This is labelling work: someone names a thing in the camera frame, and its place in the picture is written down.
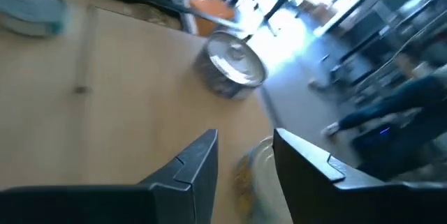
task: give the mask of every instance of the orange object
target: orange object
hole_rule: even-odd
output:
[[[324,3],[320,3],[317,7],[312,11],[312,16],[317,19],[321,24],[326,24],[331,20],[337,12],[328,7]]]
[[[235,17],[235,12],[222,0],[189,0],[191,7],[215,17],[231,20]],[[216,27],[215,22],[196,16],[198,33],[201,36],[209,36]]]

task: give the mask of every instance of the gray floor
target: gray floor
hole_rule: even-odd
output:
[[[240,22],[259,24],[263,16],[253,6],[251,0],[241,0],[237,7]],[[279,10],[270,24],[276,36],[264,26],[248,44],[269,71],[269,78],[259,92],[266,98],[272,124],[286,128],[345,163],[356,166],[358,157],[349,146],[352,133],[339,134],[337,141],[327,140],[320,134],[321,129],[352,108],[348,103],[340,103],[333,96],[315,92],[307,85],[310,79],[327,82],[325,70],[329,69],[333,59],[322,64],[321,58],[329,53],[341,55],[347,48],[330,36],[315,37],[312,32],[315,22],[306,15],[297,19],[294,11],[287,8]]]

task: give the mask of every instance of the blue jeans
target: blue jeans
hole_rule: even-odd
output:
[[[429,141],[447,131],[447,100],[419,112],[410,124],[399,130],[386,149],[371,157],[357,169],[377,179],[388,180],[416,169],[413,155]]]
[[[411,157],[425,143],[447,131],[447,89],[435,77],[424,77],[402,85],[389,97],[354,112],[339,121],[348,129],[390,113],[420,107],[422,110],[390,141],[390,145],[366,160],[358,169],[378,179],[388,180],[412,167]]]
[[[378,103],[357,110],[339,120],[339,129],[359,126],[371,119],[413,108],[436,107],[447,97],[446,86],[437,78],[428,76],[403,84],[393,94]]]

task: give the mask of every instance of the wooden table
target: wooden table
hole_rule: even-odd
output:
[[[67,0],[55,38],[0,30],[0,187],[135,184],[216,128],[213,222],[237,222],[233,166],[271,134],[256,95],[226,100],[203,86],[191,62],[204,38],[93,1],[124,5]],[[88,94],[73,92],[80,82]]]

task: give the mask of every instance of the metal can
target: metal can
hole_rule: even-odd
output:
[[[274,164],[273,138],[267,137],[235,168],[237,208],[245,223],[293,223]]]
[[[195,68],[211,90],[229,99],[246,98],[267,78],[258,55],[243,40],[222,31],[208,38]]]
[[[64,28],[64,0],[0,0],[0,23],[27,36],[53,36]]]

